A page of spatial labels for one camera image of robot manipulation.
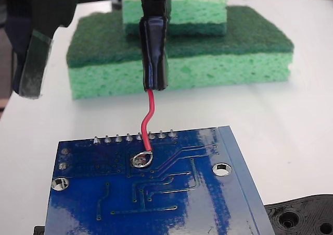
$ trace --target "metal pin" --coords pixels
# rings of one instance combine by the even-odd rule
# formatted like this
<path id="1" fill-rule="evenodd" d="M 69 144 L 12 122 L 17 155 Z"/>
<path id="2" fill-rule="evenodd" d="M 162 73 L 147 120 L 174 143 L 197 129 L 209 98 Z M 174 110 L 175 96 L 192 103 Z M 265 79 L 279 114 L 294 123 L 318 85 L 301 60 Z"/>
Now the metal pin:
<path id="1" fill-rule="evenodd" d="M 141 138 L 141 134 L 140 134 L 139 132 L 137 133 L 136 139 L 137 139 L 137 140 L 141 140 L 141 139 L 142 139 L 142 138 Z"/>
<path id="2" fill-rule="evenodd" d="M 149 139 L 150 139 L 150 140 L 153 140 L 154 138 L 155 138 L 155 135 L 152 134 L 151 132 L 149 132 Z"/>
<path id="3" fill-rule="evenodd" d="M 162 130 L 160 130 L 160 133 L 157 135 L 157 137 L 159 139 L 164 139 L 165 138 L 165 134 L 162 132 Z"/>
<path id="4" fill-rule="evenodd" d="M 61 150 L 61 153 L 63 155 L 69 154 L 69 150 L 67 148 L 64 148 L 64 149 Z"/>
<path id="5" fill-rule="evenodd" d="M 105 136 L 105 139 L 104 139 L 104 142 L 105 143 L 111 143 L 111 138 L 109 138 L 109 136 Z"/>
<path id="6" fill-rule="evenodd" d="M 60 163 L 59 164 L 59 170 L 65 170 L 68 167 L 67 163 Z"/>
<path id="7" fill-rule="evenodd" d="M 116 135 L 116 142 L 122 142 L 122 140 L 123 140 L 123 139 L 122 139 L 121 137 L 119 137 L 119 135 L 117 134 L 117 135 Z"/>
<path id="8" fill-rule="evenodd" d="M 128 133 L 127 134 L 127 136 L 126 136 L 126 141 L 132 141 L 133 140 L 133 138 L 132 138 L 132 136 L 130 136 L 130 134 Z"/>
<path id="9" fill-rule="evenodd" d="M 177 137 L 177 133 L 174 132 L 172 129 L 170 130 L 169 134 L 168 134 L 169 137 L 171 138 L 174 138 L 174 137 Z"/>
<path id="10" fill-rule="evenodd" d="M 94 145 L 96 145 L 96 144 L 100 144 L 100 139 L 95 136 L 95 138 L 94 138 Z"/>

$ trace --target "green sponge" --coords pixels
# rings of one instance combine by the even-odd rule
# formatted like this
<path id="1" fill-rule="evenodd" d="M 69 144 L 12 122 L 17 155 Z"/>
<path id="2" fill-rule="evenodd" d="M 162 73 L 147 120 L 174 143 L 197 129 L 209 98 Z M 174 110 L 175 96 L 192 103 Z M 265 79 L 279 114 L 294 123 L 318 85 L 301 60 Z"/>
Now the green sponge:
<path id="1" fill-rule="evenodd" d="M 293 44 L 249 7 L 228 7 L 226 36 L 168 37 L 167 90 L 286 81 Z M 68 50 L 73 98 L 143 92 L 139 38 L 128 38 L 122 14 L 82 18 Z"/>
<path id="2" fill-rule="evenodd" d="M 225 35 L 226 0 L 172 0 L 169 35 Z M 126 34 L 138 35 L 141 0 L 122 0 Z"/>

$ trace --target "light green sponge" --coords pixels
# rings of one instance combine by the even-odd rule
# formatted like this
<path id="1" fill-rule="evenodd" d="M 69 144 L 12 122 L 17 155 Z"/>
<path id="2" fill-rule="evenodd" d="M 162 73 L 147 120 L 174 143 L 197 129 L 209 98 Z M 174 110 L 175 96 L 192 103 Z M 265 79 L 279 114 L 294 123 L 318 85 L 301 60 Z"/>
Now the light green sponge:
<path id="1" fill-rule="evenodd" d="M 172 0 L 169 35 L 225 35 L 226 0 Z M 122 0 L 126 34 L 138 35 L 141 0 Z"/>
<path id="2" fill-rule="evenodd" d="M 249 7 L 228 8 L 228 34 L 168 37 L 167 90 L 286 81 L 293 44 Z M 80 20 L 67 54 L 73 98 L 143 92 L 139 38 L 127 38 L 122 14 Z"/>

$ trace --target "black plastic piece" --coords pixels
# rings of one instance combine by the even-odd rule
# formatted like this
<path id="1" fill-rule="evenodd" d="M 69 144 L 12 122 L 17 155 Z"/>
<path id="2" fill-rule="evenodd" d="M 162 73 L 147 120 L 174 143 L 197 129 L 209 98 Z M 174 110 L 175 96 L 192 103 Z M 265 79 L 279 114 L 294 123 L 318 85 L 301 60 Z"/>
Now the black plastic piece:
<path id="1" fill-rule="evenodd" d="M 163 90 L 168 86 L 168 63 L 165 56 L 167 19 L 163 16 L 143 17 L 139 24 L 144 66 L 145 90 Z"/>
<path id="2" fill-rule="evenodd" d="M 276 235 L 333 234 L 333 195 L 266 205 Z"/>
<path id="3" fill-rule="evenodd" d="M 33 230 L 33 235 L 44 235 L 45 226 L 35 226 Z"/>
<path id="4" fill-rule="evenodd" d="M 18 60 L 13 88 L 20 96 L 38 98 L 51 39 L 59 26 L 71 23 L 78 0 L 6 2 L 5 30 Z"/>

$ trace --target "dark green scouring pad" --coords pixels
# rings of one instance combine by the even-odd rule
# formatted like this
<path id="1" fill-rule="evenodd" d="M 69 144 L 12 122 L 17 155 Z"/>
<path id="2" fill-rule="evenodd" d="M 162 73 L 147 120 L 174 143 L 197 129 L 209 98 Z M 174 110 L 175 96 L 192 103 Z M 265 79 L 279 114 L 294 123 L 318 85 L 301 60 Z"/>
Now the dark green scouring pad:
<path id="1" fill-rule="evenodd" d="M 286 81 L 293 43 L 249 7 L 228 7 L 226 36 L 169 36 L 167 90 Z M 143 92 L 138 38 L 126 37 L 121 11 L 82 18 L 68 50 L 73 98 Z"/>

